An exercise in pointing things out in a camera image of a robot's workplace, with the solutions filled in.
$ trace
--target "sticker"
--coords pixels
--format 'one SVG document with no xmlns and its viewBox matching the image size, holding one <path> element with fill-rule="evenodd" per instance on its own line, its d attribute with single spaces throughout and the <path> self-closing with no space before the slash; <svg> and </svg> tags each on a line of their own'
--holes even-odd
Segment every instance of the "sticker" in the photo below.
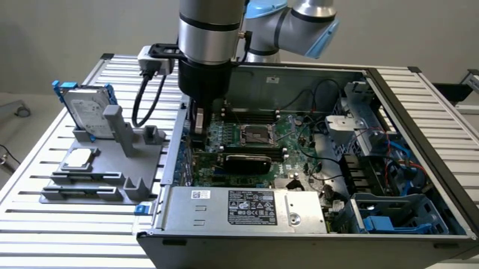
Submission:
<svg viewBox="0 0 479 269">
<path fill-rule="evenodd" d="M 278 225 L 271 191 L 230 191 L 228 222 L 232 225 Z"/>
<path fill-rule="evenodd" d="M 113 138 L 101 105 L 95 101 L 79 99 L 71 100 L 71 104 L 84 130 L 97 138 Z"/>
<path fill-rule="evenodd" d="M 279 83 L 279 77 L 267 77 L 267 83 L 278 84 Z"/>
<path fill-rule="evenodd" d="M 210 199 L 210 196 L 211 191 L 192 191 L 192 199 Z"/>
</svg>

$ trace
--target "floor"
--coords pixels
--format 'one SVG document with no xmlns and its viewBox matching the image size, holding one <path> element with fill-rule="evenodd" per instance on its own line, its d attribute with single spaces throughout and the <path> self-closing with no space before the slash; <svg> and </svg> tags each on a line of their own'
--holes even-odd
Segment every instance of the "floor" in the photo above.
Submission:
<svg viewBox="0 0 479 269">
<path fill-rule="evenodd" d="M 63 105 L 55 95 L 0 93 L 0 105 L 19 99 L 27 103 L 32 114 L 27 118 L 17 117 L 13 112 L 0 115 L 0 144 L 21 161 L 57 116 Z M 8 179 L 9 175 L 0 170 L 0 188 Z"/>
</svg>

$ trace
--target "motherboard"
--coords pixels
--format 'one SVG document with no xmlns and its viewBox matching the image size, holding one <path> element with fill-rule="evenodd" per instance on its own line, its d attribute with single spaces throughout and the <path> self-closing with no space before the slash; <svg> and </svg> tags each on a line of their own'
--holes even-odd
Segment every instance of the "motherboard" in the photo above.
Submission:
<svg viewBox="0 0 479 269">
<path fill-rule="evenodd" d="M 212 116 L 206 148 L 194 149 L 194 185 L 286 188 L 294 179 L 308 179 L 318 161 L 300 152 L 316 156 L 304 116 L 282 114 L 271 123 L 258 123 L 242 122 L 242 113 L 235 114 L 234 120 Z"/>
</svg>

